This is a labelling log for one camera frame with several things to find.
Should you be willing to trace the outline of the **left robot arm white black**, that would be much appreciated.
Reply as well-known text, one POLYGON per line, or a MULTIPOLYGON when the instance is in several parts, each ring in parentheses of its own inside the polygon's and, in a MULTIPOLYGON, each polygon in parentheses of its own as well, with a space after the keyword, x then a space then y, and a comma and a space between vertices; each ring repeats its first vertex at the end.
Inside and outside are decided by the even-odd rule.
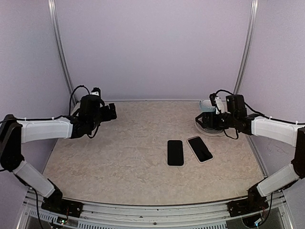
POLYGON ((105 104, 96 93, 84 96, 80 107, 72 115, 22 119, 8 114, 0 123, 0 166, 39 192, 56 212, 62 212, 67 207, 62 192, 26 162, 21 145, 48 139, 76 139, 84 135, 93 138, 102 122, 116 118, 115 104, 105 104))

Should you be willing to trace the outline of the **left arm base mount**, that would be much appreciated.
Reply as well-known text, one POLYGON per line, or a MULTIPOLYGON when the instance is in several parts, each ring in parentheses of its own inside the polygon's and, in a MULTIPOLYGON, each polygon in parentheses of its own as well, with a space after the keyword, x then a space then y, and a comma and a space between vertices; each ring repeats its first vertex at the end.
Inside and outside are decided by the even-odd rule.
POLYGON ((68 199, 51 200, 45 198, 42 202, 41 208, 68 217, 79 218, 83 209, 83 204, 68 199))

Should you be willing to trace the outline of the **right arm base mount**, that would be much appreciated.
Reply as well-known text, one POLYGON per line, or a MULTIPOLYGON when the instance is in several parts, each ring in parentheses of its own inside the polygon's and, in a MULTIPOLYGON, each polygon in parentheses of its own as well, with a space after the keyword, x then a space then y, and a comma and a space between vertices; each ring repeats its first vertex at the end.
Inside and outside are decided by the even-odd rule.
POLYGON ((266 197, 248 196, 245 199, 233 200, 227 204, 230 217, 250 214, 269 208, 266 197))

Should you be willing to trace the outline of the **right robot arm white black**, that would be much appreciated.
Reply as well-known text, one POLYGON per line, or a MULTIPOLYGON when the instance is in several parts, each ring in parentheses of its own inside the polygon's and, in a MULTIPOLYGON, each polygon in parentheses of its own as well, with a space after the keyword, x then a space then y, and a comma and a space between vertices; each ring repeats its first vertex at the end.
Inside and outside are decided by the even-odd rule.
POLYGON ((291 145, 295 148, 295 155, 289 165, 278 170, 268 178, 254 185, 253 193, 244 200, 244 208, 255 211, 261 206, 262 197, 285 189, 290 184, 305 177, 305 126, 298 122, 288 122, 267 117, 253 111, 247 113, 249 105, 241 94, 226 96, 226 110, 222 110, 222 101, 216 93, 210 95, 213 112, 202 112, 195 118, 195 122, 204 131, 235 129, 236 134, 243 133, 267 137, 291 145))

